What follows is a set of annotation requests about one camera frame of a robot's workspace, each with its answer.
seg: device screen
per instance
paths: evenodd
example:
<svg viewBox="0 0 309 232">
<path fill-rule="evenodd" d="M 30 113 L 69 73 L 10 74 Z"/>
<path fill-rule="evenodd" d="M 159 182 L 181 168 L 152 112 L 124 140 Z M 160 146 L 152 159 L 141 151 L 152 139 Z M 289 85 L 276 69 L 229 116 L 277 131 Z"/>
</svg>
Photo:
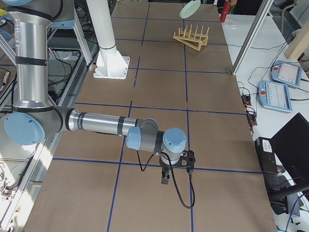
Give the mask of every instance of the device screen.
<svg viewBox="0 0 309 232">
<path fill-rule="evenodd" d="M 295 85 L 297 82 L 298 73 L 299 67 L 284 63 L 280 66 L 278 79 Z"/>
<path fill-rule="evenodd" d="M 284 85 L 266 82 L 266 87 L 268 104 L 288 109 L 288 101 Z"/>
</svg>

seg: table surface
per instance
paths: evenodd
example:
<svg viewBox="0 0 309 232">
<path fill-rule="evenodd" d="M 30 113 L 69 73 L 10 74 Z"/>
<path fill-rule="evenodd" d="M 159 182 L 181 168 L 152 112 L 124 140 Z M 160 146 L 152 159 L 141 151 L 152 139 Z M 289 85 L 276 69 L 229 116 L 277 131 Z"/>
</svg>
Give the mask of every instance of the table surface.
<svg viewBox="0 0 309 232">
<path fill-rule="evenodd" d="M 141 173 L 122 137 L 65 132 L 24 232 L 276 231 L 217 8 L 203 5 L 182 20 L 182 7 L 117 2 L 112 23 L 118 50 L 131 58 L 127 78 L 94 79 L 89 72 L 76 108 L 152 117 L 163 131 L 185 131 L 197 159 L 195 207 L 180 204 L 172 181 L 160 184 L 157 159 Z M 210 27 L 200 52 L 172 39 L 185 24 Z M 141 155 L 142 163 L 150 156 Z M 187 173 L 175 174 L 189 204 Z"/>
<path fill-rule="evenodd" d="M 222 23 L 226 42 L 228 44 L 229 53 L 231 55 L 233 63 L 235 62 L 236 57 L 240 51 L 240 47 L 236 47 L 235 45 L 239 46 L 243 44 L 243 41 L 246 38 L 246 35 L 251 27 L 253 20 L 254 16 L 228 15 L 226 21 Z M 253 44 L 247 56 L 242 62 L 239 71 L 237 72 L 237 80 L 241 81 L 244 84 L 244 87 L 249 89 L 251 93 L 256 92 L 256 88 L 250 85 L 247 81 L 248 78 L 251 76 L 252 71 L 254 71 L 256 67 L 270 67 L 273 62 L 273 59 L 276 57 L 281 48 L 283 48 L 283 50 L 279 54 L 277 60 L 281 59 L 289 62 L 297 62 L 297 60 L 286 59 L 284 51 L 288 48 L 288 46 L 284 47 L 284 45 L 282 45 L 284 42 L 285 39 L 283 38 L 273 19 L 270 16 L 267 16 L 256 38 L 253 41 Z M 275 46 L 279 47 L 269 50 L 257 49 L 257 48 L 271 48 Z M 258 86 L 262 77 L 263 80 L 271 80 L 269 69 L 265 68 L 257 69 L 252 74 L 250 81 L 255 86 Z M 308 79 L 304 71 L 302 72 L 302 78 Z M 300 88 L 309 91 L 309 83 L 301 81 Z M 306 99 L 309 97 L 308 93 L 305 93 L 301 90 L 293 88 L 289 88 L 289 90 L 291 98 Z M 251 101 L 253 104 L 253 108 L 257 110 L 257 124 L 258 124 L 258 126 L 253 128 L 254 130 L 253 140 L 255 140 L 260 136 L 271 138 L 298 112 L 300 112 L 309 121 L 309 101 L 301 101 L 301 102 L 293 101 L 292 102 L 293 111 L 291 113 L 283 113 L 263 108 L 259 103 L 259 101 L 258 100 L 256 101 L 255 95 L 252 95 Z M 288 174 L 285 174 L 285 176 L 287 179 L 291 179 L 291 177 Z M 308 231 L 309 213 L 306 211 L 300 211 L 300 214 L 301 218 L 296 219 L 294 218 L 294 219 L 295 222 L 300 221 L 301 224 L 299 224 L 298 226 L 296 226 L 295 224 L 290 224 L 289 231 L 296 231 L 296 230 Z M 274 214 L 274 217 L 279 228 L 285 230 L 288 215 L 277 216 Z"/>
</svg>

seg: person's hand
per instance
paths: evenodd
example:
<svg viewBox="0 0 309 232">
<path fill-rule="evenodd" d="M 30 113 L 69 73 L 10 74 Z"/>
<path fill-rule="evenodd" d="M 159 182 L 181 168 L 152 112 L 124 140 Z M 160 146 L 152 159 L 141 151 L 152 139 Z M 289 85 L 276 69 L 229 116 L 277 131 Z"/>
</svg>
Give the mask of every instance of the person's hand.
<svg viewBox="0 0 309 232">
<path fill-rule="evenodd" d="M 231 6 L 235 6 L 237 4 L 237 0 L 231 0 Z"/>
</svg>

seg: blue cable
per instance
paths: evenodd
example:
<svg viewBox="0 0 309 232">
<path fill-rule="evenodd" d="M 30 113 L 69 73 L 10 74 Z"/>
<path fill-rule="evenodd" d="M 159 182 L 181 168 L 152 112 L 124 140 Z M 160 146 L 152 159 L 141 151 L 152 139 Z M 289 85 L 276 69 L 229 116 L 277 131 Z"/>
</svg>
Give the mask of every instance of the blue cable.
<svg viewBox="0 0 309 232">
<path fill-rule="evenodd" d="M 294 210 L 294 208 L 295 208 L 295 205 L 296 205 L 296 203 L 300 200 L 300 198 L 302 198 L 303 196 L 305 196 L 305 194 L 302 194 L 301 196 L 299 196 L 299 197 L 297 198 L 297 200 L 295 201 L 295 203 L 294 203 L 294 205 L 293 205 L 293 208 L 292 208 L 292 210 L 291 210 L 291 212 L 290 212 L 289 220 L 288 220 L 288 222 L 287 222 L 287 224 L 286 224 L 286 228 L 285 228 L 285 231 L 284 231 L 284 232 L 287 232 L 287 231 L 288 231 L 289 223 L 290 223 L 290 220 L 291 220 L 292 213 L 293 213 L 293 210 Z"/>
</svg>

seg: sticker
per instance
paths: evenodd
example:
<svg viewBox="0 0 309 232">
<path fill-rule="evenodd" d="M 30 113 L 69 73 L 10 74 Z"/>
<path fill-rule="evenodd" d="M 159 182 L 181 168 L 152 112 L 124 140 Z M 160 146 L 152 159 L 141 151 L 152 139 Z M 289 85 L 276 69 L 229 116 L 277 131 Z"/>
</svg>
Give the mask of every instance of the sticker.
<svg viewBox="0 0 309 232">
<path fill-rule="evenodd" d="M 272 152 L 271 145 L 268 140 L 263 139 L 262 143 L 263 143 L 263 151 Z"/>
<path fill-rule="evenodd" d="M 21 47 L 21 28 L 20 25 L 15 25 L 15 46 Z"/>
</svg>

